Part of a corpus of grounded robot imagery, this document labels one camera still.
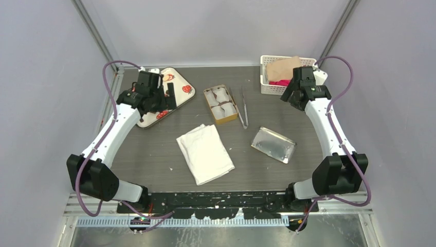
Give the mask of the metal tongs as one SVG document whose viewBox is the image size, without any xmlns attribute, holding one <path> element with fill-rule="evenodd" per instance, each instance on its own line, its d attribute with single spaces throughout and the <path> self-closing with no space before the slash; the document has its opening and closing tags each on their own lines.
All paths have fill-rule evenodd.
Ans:
<svg viewBox="0 0 436 247">
<path fill-rule="evenodd" d="M 246 129 L 248 129 L 249 123 L 248 123 L 248 114 L 247 114 L 247 104 L 246 104 L 246 100 L 245 100 L 245 91 L 244 91 L 244 87 L 243 86 L 241 86 L 241 88 L 240 88 L 240 93 L 241 93 L 241 96 L 242 96 L 243 112 L 244 112 L 245 119 L 243 119 L 243 115 L 241 114 L 241 111 L 239 110 L 239 107 L 238 107 L 238 104 L 237 104 L 237 102 L 235 100 L 235 96 L 234 96 L 234 93 L 232 92 L 232 89 L 229 88 L 229 95 L 230 95 L 230 97 L 231 97 L 231 99 L 232 99 L 232 101 L 234 103 L 234 107 L 235 107 L 235 109 L 237 111 L 237 114 L 238 114 L 239 120 L 241 122 L 241 125 L 242 125 L 243 129 L 246 130 Z"/>
</svg>

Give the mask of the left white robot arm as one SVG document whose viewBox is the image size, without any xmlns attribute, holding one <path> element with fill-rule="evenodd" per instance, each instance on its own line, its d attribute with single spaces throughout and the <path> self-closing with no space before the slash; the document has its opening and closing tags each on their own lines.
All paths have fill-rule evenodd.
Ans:
<svg viewBox="0 0 436 247">
<path fill-rule="evenodd" d="M 131 88 L 118 96 L 98 136 L 80 155 L 70 155 L 66 163 L 75 192 L 102 201 L 127 201 L 139 213 L 149 208 L 146 188 L 120 180 L 111 166 L 127 134 L 145 114 L 176 108 L 174 86 L 166 90 L 163 78 L 158 69 L 141 70 Z"/>
</svg>

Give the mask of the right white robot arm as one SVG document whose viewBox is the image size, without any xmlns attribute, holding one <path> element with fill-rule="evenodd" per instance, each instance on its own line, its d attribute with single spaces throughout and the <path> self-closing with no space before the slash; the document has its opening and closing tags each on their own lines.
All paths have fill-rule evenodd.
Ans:
<svg viewBox="0 0 436 247">
<path fill-rule="evenodd" d="M 357 192 L 369 163 L 365 154 L 356 152 L 348 143 L 335 115 L 332 96 L 325 85 L 317 85 L 315 72 L 309 66 L 294 68 L 281 96 L 282 101 L 309 117 L 323 155 L 311 178 L 290 184 L 285 204 L 291 211 L 299 211 L 307 199 Z"/>
</svg>

